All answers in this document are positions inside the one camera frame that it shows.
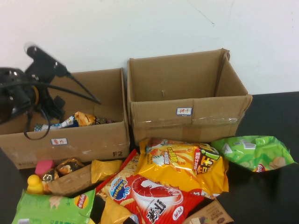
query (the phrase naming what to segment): green chip bag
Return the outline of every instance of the green chip bag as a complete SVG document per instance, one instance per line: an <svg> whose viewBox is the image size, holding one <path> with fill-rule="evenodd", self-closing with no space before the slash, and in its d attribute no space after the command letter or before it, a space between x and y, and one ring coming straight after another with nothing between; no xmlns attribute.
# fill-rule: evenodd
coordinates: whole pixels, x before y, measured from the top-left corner
<svg viewBox="0 0 299 224"><path fill-rule="evenodd" d="M75 198L23 192L12 224L90 224L95 190Z"/></svg>
<svg viewBox="0 0 299 224"><path fill-rule="evenodd" d="M213 141L224 157L253 172L277 169L294 163L285 145L273 136L243 136Z"/></svg>

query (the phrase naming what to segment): lay's logo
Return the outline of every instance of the lay's logo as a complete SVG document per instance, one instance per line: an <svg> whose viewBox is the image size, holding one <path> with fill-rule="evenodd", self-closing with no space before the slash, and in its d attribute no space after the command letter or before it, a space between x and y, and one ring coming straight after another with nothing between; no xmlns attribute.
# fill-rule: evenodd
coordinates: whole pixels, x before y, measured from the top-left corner
<svg viewBox="0 0 299 224"><path fill-rule="evenodd" d="M263 164L259 163L258 166L257 166L257 170L256 170L258 173L259 172L265 172L266 169L265 167L263 166Z"/></svg>
<svg viewBox="0 0 299 224"><path fill-rule="evenodd" d="M85 194L79 195L74 198L74 203L78 208L83 209L87 206L88 204L88 196Z"/></svg>

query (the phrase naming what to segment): brown snack box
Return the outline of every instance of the brown snack box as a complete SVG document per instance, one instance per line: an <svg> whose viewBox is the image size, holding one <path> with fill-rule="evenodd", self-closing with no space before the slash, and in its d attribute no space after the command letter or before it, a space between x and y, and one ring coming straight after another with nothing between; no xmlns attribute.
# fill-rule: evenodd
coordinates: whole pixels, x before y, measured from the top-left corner
<svg viewBox="0 0 299 224"><path fill-rule="evenodd" d="M91 165L85 166L49 182L49 190L54 195L69 196L91 186L91 167Z"/></svg>
<svg viewBox="0 0 299 224"><path fill-rule="evenodd" d="M34 168L41 160L53 160L57 165L72 156L81 162L128 156L129 135L122 69L78 72L73 75L100 99L102 105L49 89L53 98L58 95L65 100L64 120L81 111L116 122L51 130L41 140L29 140L23 134L27 115L21 115L0 126L0 147L18 169ZM51 84L88 95L77 83L66 77L56 77ZM47 121L40 114L33 114L29 128L31 132L28 132L31 138L44 134L33 131L37 123L47 124Z"/></svg>
<svg viewBox="0 0 299 224"><path fill-rule="evenodd" d="M183 224L228 224L233 219L224 210L219 201L215 199L206 207L189 216Z"/></svg>

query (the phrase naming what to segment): white wall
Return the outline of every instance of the white wall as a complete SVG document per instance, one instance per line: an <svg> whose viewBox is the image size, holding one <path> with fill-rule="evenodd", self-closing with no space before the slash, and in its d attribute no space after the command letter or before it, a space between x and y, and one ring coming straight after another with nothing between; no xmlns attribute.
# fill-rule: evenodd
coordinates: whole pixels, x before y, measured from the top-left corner
<svg viewBox="0 0 299 224"><path fill-rule="evenodd" d="M69 71L226 48L252 94L299 91L298 0L1 0L0 66L32 41Z"/></svg>

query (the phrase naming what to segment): yellow chip bag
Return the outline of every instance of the yellow chip bag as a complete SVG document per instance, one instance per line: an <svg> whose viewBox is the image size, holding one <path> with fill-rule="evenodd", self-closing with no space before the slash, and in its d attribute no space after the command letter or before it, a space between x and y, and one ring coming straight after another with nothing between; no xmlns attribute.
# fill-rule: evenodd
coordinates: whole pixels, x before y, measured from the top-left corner
<svg viewBox="0 0 299 224"><path fill-rule="evenodd" d="M228 191L228 163L208 144L145 139L140 152L135 175L206 197Z"/></svg>
<svg viewBox="0 0 299 224"><path fill-rule="evenodd" d="M98 181L104 181L113 174L116 174L120 171L122 161L92 161L92 183Z"/></svg>
<svg viewBox="0 0 299 224"><path fill-rule="evenodd" d="M122 224L131 215L128 209L108 197L101 217L101 224Z"/></svg>

